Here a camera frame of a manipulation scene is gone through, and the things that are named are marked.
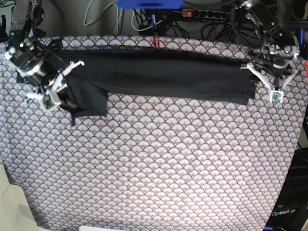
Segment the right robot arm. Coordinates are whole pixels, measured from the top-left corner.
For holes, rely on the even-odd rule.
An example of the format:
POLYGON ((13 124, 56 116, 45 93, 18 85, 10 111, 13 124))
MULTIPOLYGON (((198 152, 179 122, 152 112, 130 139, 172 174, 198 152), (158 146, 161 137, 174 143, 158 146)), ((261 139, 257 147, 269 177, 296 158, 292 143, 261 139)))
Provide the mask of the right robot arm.
POLYGON ((28 100, 37 100, 44 110, 63 106, 75 109, 76 100, 67 84, 67 76, 83 61, 66 63, 58 56, 62 39, 44 45, 38 40, 44 31, 38 29, 44 10, 39 0, 19 0, 12 10, 12 25, 4 58, 21 78, 35 87, 28 100))

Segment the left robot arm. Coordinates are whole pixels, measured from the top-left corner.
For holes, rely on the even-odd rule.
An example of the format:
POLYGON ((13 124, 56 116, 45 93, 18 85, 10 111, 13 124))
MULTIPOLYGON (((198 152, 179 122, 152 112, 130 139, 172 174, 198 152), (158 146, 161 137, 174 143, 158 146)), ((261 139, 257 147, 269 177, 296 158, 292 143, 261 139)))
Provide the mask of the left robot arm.
POLYGON ((279 25, 269 8, 260 0, 238 0, 231 9, 230 22, 234 32, 238 33, 235 27, 235 11, 244 10, 245 17, 253 23, 261 46, 257 53, 250 54, 251 59, 246 67, 255 71, 255 75, 262 80, 261 70, 275 77, 272 90, 282 90, 287 81, 291 80, 296 73, 287 72, 290 62, 296 60, 300 55, 300 48, 279 25))

